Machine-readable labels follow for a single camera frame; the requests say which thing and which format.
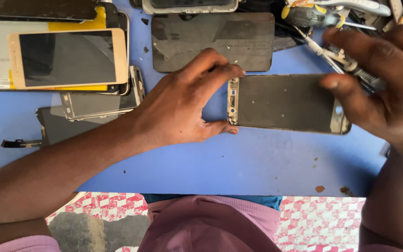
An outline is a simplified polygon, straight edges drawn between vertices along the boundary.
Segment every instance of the phone lcd screen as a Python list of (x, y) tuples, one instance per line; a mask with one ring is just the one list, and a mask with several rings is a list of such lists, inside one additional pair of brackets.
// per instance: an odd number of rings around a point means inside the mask
[(93, 20), (93, 0), (0, 0), (0, 17)]
[(26, 87), (116, 82), (111, 31), (20, 34)]
[(239, 78), (237, 124), (331, 132), (334, 96), (318, 85), (322, 74)]

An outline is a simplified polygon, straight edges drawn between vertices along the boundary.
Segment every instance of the table surface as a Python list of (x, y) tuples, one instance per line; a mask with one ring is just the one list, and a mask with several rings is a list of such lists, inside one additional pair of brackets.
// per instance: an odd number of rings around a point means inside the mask
[[(141, 68), (146, 91), (164, 76), (152, 66), (151, 15), (127, 0), (113, 0), (130, 19), (130, 64)], [(321, 30), (314, 40), (320, 41)], [(330, 72), (307, 46), (273, 53), (271, 69), (259, 74)], [(0, 145), (5, 140), (41, 139), (35, 111), (48, 107), (51, 93), (0, 92)], [(226, 118), (224, 85), (203, 110), (206, 120)], [(89, 192), (222, 195), (344, 196), (348, 187), (363, 197), (385, 162), (386, 142), (356, 125), (349, 134), (326, 135), (277, 129), (241, 128), (203, 143), (166, 146), (119, 162), (79, 187)], [(0, 147), (0, 167), (38, 148)], [(324, 186), (321, 193), (315, 187)]]

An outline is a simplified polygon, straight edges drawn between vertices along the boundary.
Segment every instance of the phone screen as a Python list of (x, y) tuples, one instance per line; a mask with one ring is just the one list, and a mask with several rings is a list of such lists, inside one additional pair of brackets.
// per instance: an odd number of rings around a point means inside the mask
[(20, 34), (26, 87), (116, 82), (111, 31)]
[(0, 0), (0, 17), (93, 20), (93, 0)]

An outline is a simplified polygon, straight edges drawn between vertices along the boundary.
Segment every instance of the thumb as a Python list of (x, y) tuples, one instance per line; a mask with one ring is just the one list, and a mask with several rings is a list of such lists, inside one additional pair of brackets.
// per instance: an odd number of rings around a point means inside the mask
[(207, 122), (205, 124), (205, 138), (211, 138), (221, 133), (237, 134), (239, 128), (237, 126), (230, 125), (226, 120), (220, 120), (215, 122)]
[(354, 77), (332, 73), (323, 77), (320, 84), (340, 101), (345, 116), (351, 123), (370, 130), (376, 120), (381, 119), (378, 102), (366, 95)]

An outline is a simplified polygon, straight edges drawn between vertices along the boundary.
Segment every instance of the gold smartphone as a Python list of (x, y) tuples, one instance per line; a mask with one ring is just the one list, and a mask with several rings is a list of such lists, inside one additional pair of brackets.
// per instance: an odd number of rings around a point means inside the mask
[(57, 88), (128, 82), (122, 29), (14, 33), (8, 36), (15, 88)]

